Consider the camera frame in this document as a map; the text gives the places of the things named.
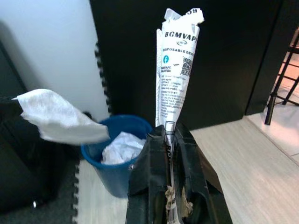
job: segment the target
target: light wood floor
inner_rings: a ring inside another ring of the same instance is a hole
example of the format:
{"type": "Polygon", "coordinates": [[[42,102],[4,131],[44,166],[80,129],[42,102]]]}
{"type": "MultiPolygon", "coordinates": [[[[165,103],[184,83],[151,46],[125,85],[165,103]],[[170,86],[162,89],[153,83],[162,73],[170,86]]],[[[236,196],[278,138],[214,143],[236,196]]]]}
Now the light wood floor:
{"type": "MultiPolygon", "coordinates": [[[[234,224],[299,224],[299,166],[247,118],[192,131],[218,173],[234,224]]],[[[78,224],[125,223],[126,199],[111,196],[80,163],[78,224]]]]}
{"type": "MultiPolygon", "coordinates": [[[[291,64],[299,66],[299,54],[294,54],[291,64]]],[[[285,72],[285,76],[297,79],[299,76],[299,67],[289,65],[285,72]]],[[[290,89],[294,85],[294,81],[284,78],[278,95],[286,97],[290,89]]],[[[295,88],[290,100],[299,102],[299,85],[295,88]]],[[[282,100],[276,98],[271,125],[265,125],[267,115],[267,107],[262,113],[256,113],[248,116],[263,133],[271,138],[286,154],[298,160],[299,154],[299,107],[287,103],[286,105],[278,104],[282,100]]]]}

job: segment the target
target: trash bin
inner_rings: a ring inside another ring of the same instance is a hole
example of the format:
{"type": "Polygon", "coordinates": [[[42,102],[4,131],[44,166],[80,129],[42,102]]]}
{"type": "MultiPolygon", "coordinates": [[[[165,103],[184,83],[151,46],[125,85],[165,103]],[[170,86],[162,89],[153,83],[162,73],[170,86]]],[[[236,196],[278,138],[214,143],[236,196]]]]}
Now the trash bin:
{"type": "Polygon", "coordinates": [[[136,158],[128,162],[106,165],[102,164],[102,152],[120,132],[127,132],[140,139],[145,139],[146,134],[151,132],[151,125],[144,119],[134,115],[116,115],[103,120],[100,124],[106,125],[109,130],[110,140],[81,146],[84,158],[95,167],[97,174],[102,180],[105,188],[115,197],[127,197],[128,181],[131,165],[136,158]]]}

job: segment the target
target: tissue paper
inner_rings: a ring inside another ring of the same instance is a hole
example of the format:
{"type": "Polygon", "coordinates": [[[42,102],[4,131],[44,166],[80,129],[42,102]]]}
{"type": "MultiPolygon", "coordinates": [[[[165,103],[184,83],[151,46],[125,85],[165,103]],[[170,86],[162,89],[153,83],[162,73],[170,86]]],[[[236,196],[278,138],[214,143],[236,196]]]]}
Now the tissue paper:
{"type": "Polygon", "coordinates": [[[38,127],[42,139],[80,145],[109,139],[108,129],[80,112],[59,94],[46,89],[17,96],[21,116],[38,127]]]}
{"type": "Polygon", "coordinates": [[[139,155],[144,144],[145,139],[139,139],[133,134],[121,132],[103,150],[101,163],[112,165],[127,162],[139,155]]]}

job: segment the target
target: dark cabinet door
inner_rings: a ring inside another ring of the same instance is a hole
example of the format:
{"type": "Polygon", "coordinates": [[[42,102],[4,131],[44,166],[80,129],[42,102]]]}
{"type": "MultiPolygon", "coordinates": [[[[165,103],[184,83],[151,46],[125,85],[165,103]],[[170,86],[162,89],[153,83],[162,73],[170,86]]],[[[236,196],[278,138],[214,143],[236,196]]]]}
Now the dark cabinet door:
{"type": "Polygon", "coordinates": [[[280,0],[90,2],[113,113],[154,124],[156,29],[168,7],[200,7],[205,22],[180,119],[194,129],[242,118],[280,0]]]}

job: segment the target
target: qr code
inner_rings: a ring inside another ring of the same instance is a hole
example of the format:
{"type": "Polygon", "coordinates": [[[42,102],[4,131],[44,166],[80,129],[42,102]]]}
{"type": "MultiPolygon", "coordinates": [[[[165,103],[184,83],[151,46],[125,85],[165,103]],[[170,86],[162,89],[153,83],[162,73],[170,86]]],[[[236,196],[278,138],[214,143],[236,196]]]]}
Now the qr code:
{"type": "Polygon", "coordinates": [[[192,61],[184,57],[181,74],[185,76],[190,76],[191,67],[192,67],[192,61]]]}

